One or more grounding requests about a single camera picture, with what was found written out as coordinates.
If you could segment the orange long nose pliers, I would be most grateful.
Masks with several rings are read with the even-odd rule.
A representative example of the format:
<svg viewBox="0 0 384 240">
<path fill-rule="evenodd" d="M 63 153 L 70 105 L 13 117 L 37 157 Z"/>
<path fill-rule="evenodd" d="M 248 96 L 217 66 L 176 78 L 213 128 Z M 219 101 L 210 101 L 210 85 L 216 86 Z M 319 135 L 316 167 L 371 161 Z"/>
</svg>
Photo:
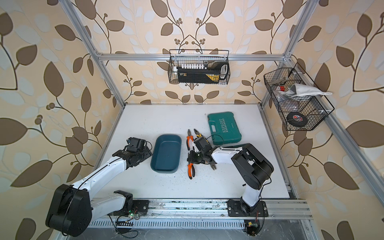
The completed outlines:
<svg viewBox="0 0 384 240">
<path fill-rule="evenodd" d="M 189 176 L 189 179 L 192 180 L 194 177 L 195 177 L 195 167 L 192 163 L 189 163 L 188 164 L 188 176 Z"/>
</svg>

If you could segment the yellow black combination pliers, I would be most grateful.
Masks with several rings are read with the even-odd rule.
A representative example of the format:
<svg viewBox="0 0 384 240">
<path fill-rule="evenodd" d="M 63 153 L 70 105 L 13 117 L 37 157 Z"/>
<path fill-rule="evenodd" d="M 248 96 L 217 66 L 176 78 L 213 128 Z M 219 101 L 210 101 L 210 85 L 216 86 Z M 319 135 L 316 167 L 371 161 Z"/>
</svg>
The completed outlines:
<svg viewBox="0 0 384 240">
<path fill-rule="evenodd" d="M 208 140 L 196 129 L 194 129 L 194 132 L 196 134 L 196 139 L 194 140 L 194 143 L 197 144 L 209 144 Z"/>
</svg>

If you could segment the orange handled pliers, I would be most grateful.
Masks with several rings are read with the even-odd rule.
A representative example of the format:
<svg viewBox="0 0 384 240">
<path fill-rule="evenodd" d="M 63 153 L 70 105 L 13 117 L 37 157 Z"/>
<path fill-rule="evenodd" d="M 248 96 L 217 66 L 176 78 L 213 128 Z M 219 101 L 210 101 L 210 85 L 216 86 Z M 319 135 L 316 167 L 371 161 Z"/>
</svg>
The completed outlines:
<svg viewBox="0 0 384 240">
<path fill-rule="evenodd" d="M 194 138 L 192 136 L 191 130 L 188 129 L 188 135 L 187 135 L 187 149 L 188 149 L 188 151 L 190 151 L 190 150 L 194 151 L 195 150 L 193 143 L 194 143 Z"/>
</svg>

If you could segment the teal plastic storage box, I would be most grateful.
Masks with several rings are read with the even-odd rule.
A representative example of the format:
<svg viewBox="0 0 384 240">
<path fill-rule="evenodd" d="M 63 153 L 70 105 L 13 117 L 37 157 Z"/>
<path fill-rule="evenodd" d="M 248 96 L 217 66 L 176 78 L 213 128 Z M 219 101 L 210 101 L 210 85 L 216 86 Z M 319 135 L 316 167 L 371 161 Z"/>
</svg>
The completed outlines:
<svg viewBox="0 0 384 240">
<path fill-rule="evenodd" d="M 155 143 L 151 169 L 161 174 L 173 174 L 180 163 L 182 139 L 178 135 L 160 135 Z"/>
</svg>

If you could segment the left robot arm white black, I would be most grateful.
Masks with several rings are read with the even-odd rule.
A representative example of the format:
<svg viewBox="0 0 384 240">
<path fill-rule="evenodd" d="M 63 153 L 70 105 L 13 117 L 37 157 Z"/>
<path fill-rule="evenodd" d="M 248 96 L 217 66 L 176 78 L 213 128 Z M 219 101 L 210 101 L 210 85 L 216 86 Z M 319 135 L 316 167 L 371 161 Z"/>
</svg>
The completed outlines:
<svg viewBox="0 0 384 240">
<path fill-rule="evenodd" d="M 125 147 L 87 177 L 71 184 L 62 184 L 53 195 L 45 224 L 64 236 L 77 237 L 89 224 L 105 215 L 117 212 L 135 214 L 133 194 L 116 190 L 104 198 L 97 193 L 110 181 L 129 168 L 138 166 L 152 156 L 148 146 L 134 150 Z"/>
</svg>

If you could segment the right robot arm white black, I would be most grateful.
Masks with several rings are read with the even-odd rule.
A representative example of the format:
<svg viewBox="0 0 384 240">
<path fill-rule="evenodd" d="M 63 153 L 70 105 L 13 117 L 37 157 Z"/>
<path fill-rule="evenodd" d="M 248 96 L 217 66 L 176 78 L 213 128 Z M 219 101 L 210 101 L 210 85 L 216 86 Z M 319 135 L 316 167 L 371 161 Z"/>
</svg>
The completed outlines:
<svg viewBox="0 0 384 240">
<path fill-rule="evenodd" d="M 215 147 L 206 150 L 190 150 L 188 153 L 188 175 L 195 176 L 193 165 L 210 165 L 216 170 L 216 164 L 233 164 L 245 181 L 245 191 L 239 201 L 236 201 L 233 211 L 241 211 L 245 216 L 251 216 L 263 205 L 261 193 L 265 185 L 272 182 L 273 165 L 252 144 L 230 147 Z"/>
</svg>

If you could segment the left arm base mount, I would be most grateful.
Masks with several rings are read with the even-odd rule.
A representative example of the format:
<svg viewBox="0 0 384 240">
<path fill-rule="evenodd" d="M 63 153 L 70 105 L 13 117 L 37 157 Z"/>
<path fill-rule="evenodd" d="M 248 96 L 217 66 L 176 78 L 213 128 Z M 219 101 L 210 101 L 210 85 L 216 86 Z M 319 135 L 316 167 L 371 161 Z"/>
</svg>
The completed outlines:
<svg viewBox="0 0 384 240">
<path fill-rule="evenodd" d="M 149 200 L 128 200 L 121 210 L 113 212 L 114 216 L 137 218 L 145 216 L 149 210 Z"/>
</svg>

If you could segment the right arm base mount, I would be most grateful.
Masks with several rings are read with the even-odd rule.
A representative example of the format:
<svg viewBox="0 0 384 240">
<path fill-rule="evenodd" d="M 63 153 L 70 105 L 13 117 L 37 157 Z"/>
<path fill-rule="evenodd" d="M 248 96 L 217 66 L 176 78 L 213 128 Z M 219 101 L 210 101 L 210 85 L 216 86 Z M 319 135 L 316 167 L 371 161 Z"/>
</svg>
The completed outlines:
<svg viewBox="0 0 384 240">
<path fill-rule="evenodd" d="M 259 200 L 253 207 L 247 205 L 242 199 L 228 200 L 229 217 L 268 217 L 266 202 Z"/>
</svg>

